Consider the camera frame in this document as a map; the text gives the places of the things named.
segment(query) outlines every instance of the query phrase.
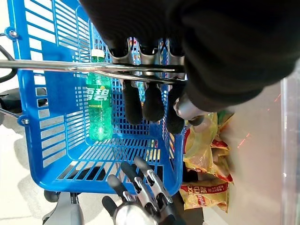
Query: green soda bottle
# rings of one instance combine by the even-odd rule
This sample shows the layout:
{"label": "green soda bottle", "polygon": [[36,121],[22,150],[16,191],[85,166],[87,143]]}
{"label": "green soda bottle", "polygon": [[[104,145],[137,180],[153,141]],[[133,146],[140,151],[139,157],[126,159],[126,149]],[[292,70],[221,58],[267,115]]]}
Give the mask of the green soda bottle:
{"label": "green soda bottle", "polygon": [[[92,49],[92,62],[104,62],[104,52]],[[90,115],[90,138],[97,141],[111,139],[112,127],[112,81],[109,77],[89,72],[87,98]]]}

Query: yellow snack bag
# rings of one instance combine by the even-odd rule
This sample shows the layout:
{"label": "yellow snack bag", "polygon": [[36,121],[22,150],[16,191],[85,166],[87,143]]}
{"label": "yellow snack bag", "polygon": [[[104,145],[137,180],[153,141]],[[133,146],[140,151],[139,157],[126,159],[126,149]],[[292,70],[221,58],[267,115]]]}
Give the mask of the yellow snack bag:
{"label": "yellow snack bag", "polygon": [[229,154],[229,147],[217,135],[217,114],[210,113],[206,118],[211,121],[207,129],[198,133],[191,127],[186,131],[183,161],[188,171],[209,173],[224,181],[232,182],[227,161],[223,157]]}
{"label": "yellow snack bag", "polygon": [[183,183],[179,191],[184,201],[184,210],[217,205],[228,212],[228,182],[214,179]]}
{"label": "yellow snack bag", "polygon": [[212,168],[213,160],[210,144],[218,131],[218,120],[216,113],[205,115],[211,120],[210,126],[200,133],[195,132],[193,126],[185,134],[185,154],[183,161],[188,168],[201,168],[208,172]]}

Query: plastic basket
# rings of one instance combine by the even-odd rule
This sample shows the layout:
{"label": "plastic basket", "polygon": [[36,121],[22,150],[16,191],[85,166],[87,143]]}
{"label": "plastic basket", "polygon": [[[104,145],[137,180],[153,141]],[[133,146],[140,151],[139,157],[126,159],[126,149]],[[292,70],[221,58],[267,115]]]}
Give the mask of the plastic basket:
{"label": "plastic basket", "polygon": [[[77,1],[7,3],[9,30],[18,34],[11,37],[16,59],[89,62],[90,49],[100,48],[110,61],[104,43]],[[136,63],[137,55],[134,46]],[[120,163],[133,163],[134,156],[139,155],[162,178],[170,194],[178,191],[184,131],[181,135],[169,134],[165,118],[159,123],[143,120],[140,125],[130,125],[124,116],[118,80],[112,80],[113,138],[95,142],[89,138],[86,74],[20,70],[18,79],[23,108],[18,122],[25,126],[30,171],[39,186],[52,191],[113,193],[107,177],[116,174],[133,193]],[[40,88],[46,89],[45,96],[37,96]],[[165,106],[167,88],[162,87]],[[38,99],[47,99],[48,104],[39,107]]]}

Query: basket slot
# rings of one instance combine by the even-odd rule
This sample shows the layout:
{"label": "basket slot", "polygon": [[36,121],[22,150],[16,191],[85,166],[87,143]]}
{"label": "basket slot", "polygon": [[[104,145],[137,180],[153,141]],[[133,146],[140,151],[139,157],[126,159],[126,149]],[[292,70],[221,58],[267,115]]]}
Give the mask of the basket slot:
{"label": "basket slot", "polygon": [[115,165],[115,163],[106,162],[104,170],[106,172],[106,175],[103,180],[107,181],[109,175],[117,173],[117,166]]}
{"label": "basket slot", "polygon": [[81,21],[78,21],[78,26],[81,27],[81,28],[83,28],[86,31],[89,31],[88,24],[84,25]]}
{"label": "basket slot", "polygon": [[55,155],[43,160],[43,167],[47,167],[48,165],[50,165],[51,163],[54,163],[55,161],[57,161],[58,159],[62,158],[63,156],[66,155],[66,150],[62,150],[57,152]]}
{"label": "basket slot", "polygon": [[42,61],[43,54],[39,50],[30,51],[30,57],[32,60]]}
{"label": "basket slot", "polygon": [[80,139],[82,136],[84,136],[84,133],[80,133],[80,134],[78,134],[78,135],[76,135],[74,137],[69,138],[68,142],[71,142],[71,141],[73,141],[75,139]]}
{"label": "basket slot", "polygon": [[67,30],[67,32],[72,32],[74,34],[77,33],[76,28],[73,28],[72,26],[70,26],[69,24],[64,23],[63,21],[57,20],[57,25],[63,27],[65,30]]}
{"label": "basket slot", "polygon": [[81,133],[84,133],[84,129],[83,129],[83,128],[80,129],[80,130],[77,130],[77,131],[75,131],[75,132],[73,132],[73,133],[71,133],[71,134],[69,134],[67,137],[68,137],[68,138],[71,138],[71,137],[73,137],[73,136],[75,136],[75,135],[77,135],[77,134],[81,134]]}
{"label": "basket slot", "polygon": [[78,123],[76,123],[74,125],[68,126],[67,129],[70,130],[70,129],[76,128],[78,126],[81,126],[81,125],[83,125],[83,121],[82,122],[78,122]]}
{"label": "basket slot", "polygon": [[71,167],[68,169],[68,172],[63,171],[63,173],[59,176],[61,179],[67,179],[69,178],[72,174],[76,174],[76,167],[79,165],[80,161],[72,161],[68,167]]}
{"label": "basket slot", "polygon": [[66,138],[65,133],[62,133],[62,134],[53,136],[51,138],[48,138],[47,140],[42,141],[42,148],[44,149],[44,148],[47,148],[51,145],[54,145],[57,142],[63,141],[65,138]]}
{"label": "basket slot", "polygon": [[49,109],[41,109],[38,111],[38,118],[43,119],[50,116]]}
{"label": "basket slot", "polygon": [[84,155],[87,153],[87,152],[89,152],[89,150],[92,148],[93,146],[89,146],[84,152],[83,152],[83,154],[78,158],[79,160],[80,159],[82,159],[83,157],[84,157]]}
{"label": "basket slot", "polygon": [[69,49],[72,49],[72,50],[74,50],[74,51],[77,51],[77,47],[74,47],[74,46],[72,46],[72,45],[70,45],[70,44],[66,44],[66,43],[63,42],[63,41],[59,41],[59,44],[60,44],[61,46],[66,47],[66,48],[69,48]]}
{"label": "basket slot", "polygon": [[42,50],[42,42],[33,38],[29,38],[29,47],[34,50]]}
{"label": "basket slot", "polygon": [[67,118],[66,121],[70,122],[70,121],[74,121],[74,120],[79,119],[79,118],[83,118],[83,114],[82,113],[83,113],[83,111],[81,111],[80,115],[76,115],[76,116],[73,116],[71,118]]}
{"label": "basket slot", "polygon": [[66,45],[71,45],[73,46],[74,48],[78,48],[78,43],[77,42],[74,42],[72,41],[71,39],[68,39],[68,38],[65,38],[65,37],[58,37],[58,40],[59,40],[59,43],[64,43]]}
{"label": "basket slot", "polygon": [[39,14],[29,11],[26,11],[25,15],[28,23],[34,24],[40,28],[46,29],[47,31],[54,33],[54,24],[51,20],[42,18],[38,16]]}
{"label": "basket slot", "polygon": [[71,16],[75,15],[75,10],[73,10],[71,7],[69,7],[60,0],[55,1],[55,6],[62,9],[64,12],[70,14]]}
{"label": "basket slot", "polygon": [[84,160],[86,160],[86,159],[90,159],[90,154],[92,154],[93,153],[93,151],[94,151],[94,149],[95,148],[99,148],[99,146],[90,146],[89,148],[88,148],[88,151],[85,151],[79,158],[80,159],[84,159]]}
{"label": "basket slot", "polygon": [[47,2],[50,1],[45,1],[44,4],[39,4],[37,1],[25,0],[24,5],[28,11],[36,13],[44,19],[53,21],[52,5],[51,2],[50,4],[47,4]]}
{"label": "basket slot", "polygon": [[55,35],[48,32],[48,31],[39,29],[39,28],[34,27],[32,25],[29,25],[29,24],[27,24],[27,29],[28,29],[28,34],[33,36],[33,37],[37,37],[41,40],[56,43]]}
{"label": "basket slot", "polygon": [[76,115],[81,114],[81,113],[83,113],[83,110],[67,114],[66,117],[69,118],[69,117],[76,116]]}
{"label": "basket slot", "polygon": [[39,122],[40,128],[48,128],[54,125],[58,125],[64,121],[64,116],[57,116],[50,119],[42,120]]}
{"label": "basket slot", "polygon": [[84,142],[84,137],[80,137],[80,138],[76,139],[75,141],[69,142],[68,149],[70,150],[83,142]]}
{"label": "basket slot", "polygon": [[60,30],[58,30],[57,33],[58,33],[58,37],[62,37],[64,39],[68,39],[70,41],[73,41],[73,42],[77,43],[77,38],[71,36],[70,34],[67,34],[67,33],[65,33],[63,31],[60,31]]}
{"label": "basket slot", "polygon": [[76,120],[72,120],[71,122],[68,122],[67,123],[67,126],[70,126],[72,124],[77,124],[77,123],[81,123],[83,122],[83,117],[79,118],[79,119],[76,119]]}
{"label": "basket slot", "polygon": [[61,124],[59,126],[56,126],[56,127],[53,127],[53,128],[47,129],[47,130],[43,130],[43,131],[41,131],[41,139],[45,139],[47,137],[56,135],[56,134],[61,133],[63,131],[65,131],[65,125],[64,124]]}
{"label": "basket slot", "polygon": [[43,158],[46,158],[47,156],[50,156],[50,155],[64,149],[65,147],[66,147],[66,142],[60,142],[48,149],[43,150],[42,156],[43,156]]}
{"label": "basket slot", "polygon": [[57,25],[57,29],[58,29],[58,31],[60,31],[60,32],[62,32],[62,33],[65,33],[65,34],[67,35],[67,37],[70,36],[70,37],[72,37],[72,38],[74,37],[74,38],[77,39],[77,34],[76,34],[76,33],[71,32],[71,31],[69,31],[68,29],[65,29],[64,27],[59,26],[59,25]]}
{"label": "basket slot", "polygon": [[60,12],[58,10],[56,12],[57,12],[57,14],[56,14],[57,23],[59,23],[62,26],[67,24],[68,26],[73,27],[74,29],[77,29],[76,21],[68,18],[68,16],[63,12]]}
{"label": "basket slot", "polygon": [[[101,163],[97,162],[89,169],[83,180],[93,180],[101,167]],[[104,176],[99,175],[96,180],[103,180]]]}
{"label": "basket slot", "polygon": [[104,156],[108,153],[109,149],[111,147],[109,145],[107,146],[102,146],[99,151],[97,152],[97,154],[94,154],[91,156],[91,159],[94,159],[94,160],[101,160],[104,158]]}
{"label": "basket slot", "polygon": [[42,75],[34,75],[34,84],[36,85],[46,85],[46,79]]}
{"label": "basket slot", "polygon": [[72,170],[72,168],[74,168],[74,166],[72,165],[72,163],[70,165],[68,165],[66,167],[66,169],[58,176],[57,179],[61,180],[64,179],[66,177],[67,174],[70,173],[70,171]]}
{"label": "basket slot", "polygon": [[97,160],[97,156],[100,155],[101,151],[105,151],[105,148],[101,148],[100,146],[95,146],[95,148],[90,152],[90,154],[87,156],[87,159],[89,160]]}
{"label": "basket slot", "polygon": [[81,39],[79,40],[79,44],[85,46],[85,47],[86,47],[86,51],[87,51],[87,52],[90,52],[90,40],[89,40],[89,39],[87,39],[87,38],[81,38]]}
{"label": "basket slot", "polygon": [[70,129],[67,133],[68,135],[70,135],[70,137],[72,136],[73,133],[77,132],[78,130],[81,130],[84,128],[84,125],[82,126],[79,126],[79,127],[75,127],[75,128],[72,128]]}
{"label": "basket slot", "polygon": [[36,88],[36,96],[46,96],[47,95],[47,88]]}
{"label": "basket slot", "polygon": [[78,171],[76,168],[77,174],[74,176],[73,180],[83,180],[86,173],[89,172],[90,168],[94,165],[93,162],[87,162],[85,165]]}
{"label": "basket slot", "polygon": [[[39,105],[39,103],[38,103],[39,100],[45,102],[45,105]],[[47,107],[47,106],[48,106],[48,99],[47,99],[47,98],[38,98],[38,99],[37,99],[37,106],[38,106],[38,108],[41,108],[41,107],[42,107],[42,108]]]}

